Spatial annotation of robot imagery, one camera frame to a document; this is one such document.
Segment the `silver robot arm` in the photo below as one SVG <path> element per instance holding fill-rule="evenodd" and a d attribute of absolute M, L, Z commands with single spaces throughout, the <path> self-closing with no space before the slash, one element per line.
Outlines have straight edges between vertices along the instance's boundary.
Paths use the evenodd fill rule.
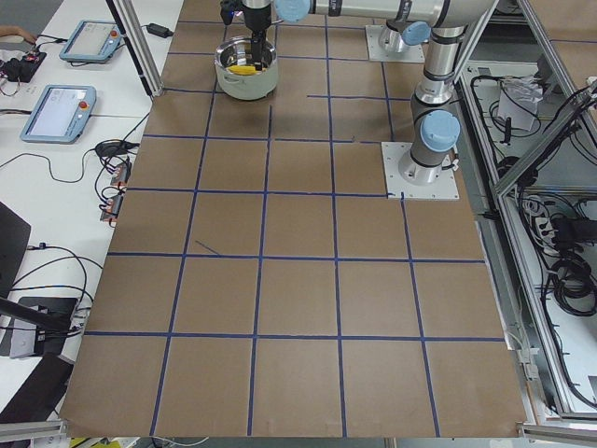
<path fill-rule="evenodd" d="M 430 35 L 431 27 L 424 21 L 387 20 L 378 37 L 378 44 L 388 53 L 401 53 L 421 45 Z"/>
<path fill-rule="evenodd" d="M 257 69 L 261 68 L 272 13 L 286 22 L 301 21 L 309 14 L 385 19 L 389 25 L 407 27 L 402 33 L 407 45 L 427 39 L 423 78 L 411 97 L 414 142 L 400 159 L 398 170 L 411 185 L 428 186 L 437 180 L 461 131 L 458 118 L 447 110 L 456 79 L 456 59 L 467 27 L 491 15 L 494 1 L 223 1 L 220 7 L 224 23 L 231 21 L 234 12 L 242 12 L 244 24 L 252 33 Z"/>

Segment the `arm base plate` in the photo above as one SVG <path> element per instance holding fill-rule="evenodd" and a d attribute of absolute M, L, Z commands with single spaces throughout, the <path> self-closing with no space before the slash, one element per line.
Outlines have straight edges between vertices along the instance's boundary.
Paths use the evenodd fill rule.
<path fill-rule="evenodd" d="M 425 168 L 410 154 L 411 142 L 382 142 L 386 195 L 389 199 L 456 201 L 460 199 L 448 155 L 437 167 Z"/>
<path fill-rule="evenodd" d="M 368 59 L 374 62 L 423 63 L 422 43 L 429 37 L 426 23 L 411 23 L 393 29 L 387 25 L 365 28 Z"/>

